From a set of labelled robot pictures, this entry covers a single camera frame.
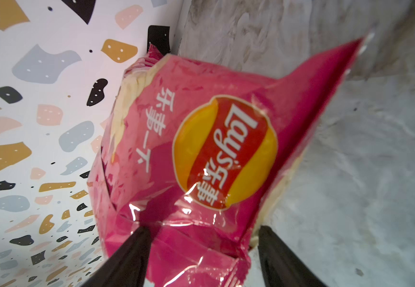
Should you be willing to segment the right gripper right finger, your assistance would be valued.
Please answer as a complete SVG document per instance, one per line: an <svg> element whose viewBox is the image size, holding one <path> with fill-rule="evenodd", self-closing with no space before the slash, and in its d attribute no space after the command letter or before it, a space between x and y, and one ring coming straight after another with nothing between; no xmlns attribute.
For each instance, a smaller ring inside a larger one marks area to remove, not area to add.
<svg viewBox="0 0 415 287"><path fill-rule="evenodd" d="M269 226L260 227L258 251L266 287L326 287Z"/></svg>

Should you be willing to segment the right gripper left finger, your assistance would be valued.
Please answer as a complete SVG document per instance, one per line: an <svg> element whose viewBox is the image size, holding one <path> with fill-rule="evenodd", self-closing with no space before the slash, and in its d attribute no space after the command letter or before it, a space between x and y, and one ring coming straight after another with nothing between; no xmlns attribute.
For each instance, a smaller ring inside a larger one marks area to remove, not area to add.
<svg viewBox="0 0 415 287"><path fill-rule="evenodd" d="M151 244L151 232L146 227L139 227L83 285L143 287Z"/></svg>

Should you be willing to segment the pink potato chips bag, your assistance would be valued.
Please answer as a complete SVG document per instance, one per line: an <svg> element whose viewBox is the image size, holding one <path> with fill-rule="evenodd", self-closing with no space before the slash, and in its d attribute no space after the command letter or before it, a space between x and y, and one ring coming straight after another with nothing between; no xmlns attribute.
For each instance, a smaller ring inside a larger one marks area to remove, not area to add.
<svg viewBox="0 0 415 287"><path fill-rule="evenodd" d="M124 73L88 178L107 260L146 227L145 281L242 286L260 223L364 46L354 40L273 79L150 45Z"/></svg>

